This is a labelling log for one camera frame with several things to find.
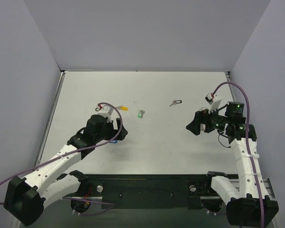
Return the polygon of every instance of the white table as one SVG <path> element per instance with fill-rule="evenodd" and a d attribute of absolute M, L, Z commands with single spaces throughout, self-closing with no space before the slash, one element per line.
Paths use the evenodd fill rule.
<path fill-rule="evenodd" d="M 129 134 L 117 144 L 96 148 L 65 173 L 237 173 L 233 153 L 219 144 L 216 131 L 195 136 L 185 128 L 197 110 L 209 106 L 206 94 L 226 80 L 223 72 L 66 72 L 41 162 L 86 125 L 97 103 L 108 102 L 129 108 L 121 111 Z M 217 94 L 221 105 L 232 101 L 227 85 Z M 174 99 L 183 102 L 169 107 Z M 137 116 L 140 109 L 143 119 Z"/>

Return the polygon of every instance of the red wire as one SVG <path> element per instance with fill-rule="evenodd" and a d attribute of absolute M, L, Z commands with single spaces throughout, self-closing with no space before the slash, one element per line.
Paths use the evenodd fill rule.
<path fill-rule="evenodd" d="M 90 187 L 89 188 L 89 193 L 85 195 L 85 199 L 86 199 L 87 196 L 89 196 L 91 194 L 91 191 L 92 191 L 92 188 Z"/>

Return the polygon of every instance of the gray wall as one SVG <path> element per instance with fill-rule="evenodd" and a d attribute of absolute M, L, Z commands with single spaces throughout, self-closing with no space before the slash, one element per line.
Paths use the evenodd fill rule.
<path fill-rule="evenodd" d="M 270 177 L 285 225 L 285 0 L 271 0 L 231 80 L 250 98 L 261 169 Z"/>
<path fill-rule="evenodd" d="M 0 180 L 34 165 L 59 76 L 23 0 L 0 0 Z M 0 206 L 0 228 L 11 218 Z"/>
<path fill-rule="evenodd" d="M 270 0 L 24 0 L 63 70 L 231 70 Z"/>

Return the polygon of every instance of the screw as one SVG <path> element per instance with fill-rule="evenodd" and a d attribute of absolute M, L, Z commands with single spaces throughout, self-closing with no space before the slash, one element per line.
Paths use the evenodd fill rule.
<path fill-rule="evenodd" d="M 194 185 L 190 185 L 189 190 L 191 192 L 195 192 L 196 191 L 196 187 Z"/>
<path fill-rule="evenodd" d="M 98 192 L 102 192 L 102 191 L 104 190 L 104 188 L 103 188 L 103 186 L 98 185 L 97 188 L 96 188 L 96 190 L 97 190 Z"/>

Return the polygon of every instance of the small object on table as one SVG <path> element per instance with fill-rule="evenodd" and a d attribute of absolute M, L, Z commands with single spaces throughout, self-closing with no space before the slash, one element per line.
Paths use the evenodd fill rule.
<path fill-rule="evenodd" d="M 142 118 L 144 114 L 144 110 L 139 110 L 138 118 Z"/>
<path fill-rule="evenodd" d="M 116 107 L 118 110 L 124 110 L 128 111 L 129 109 L 127 107 L 124 107 L 123 105 Z"/>
<path fill-rule="evenodd" d="M 172 101 L 172 104 L 170 105 L 170 107 L 171 107 L 172 105 L 177 105 L 177 104 L 180 104 L 180 103 L 182 103 L 182 100 L 173 100 L 173 101 Z"/>

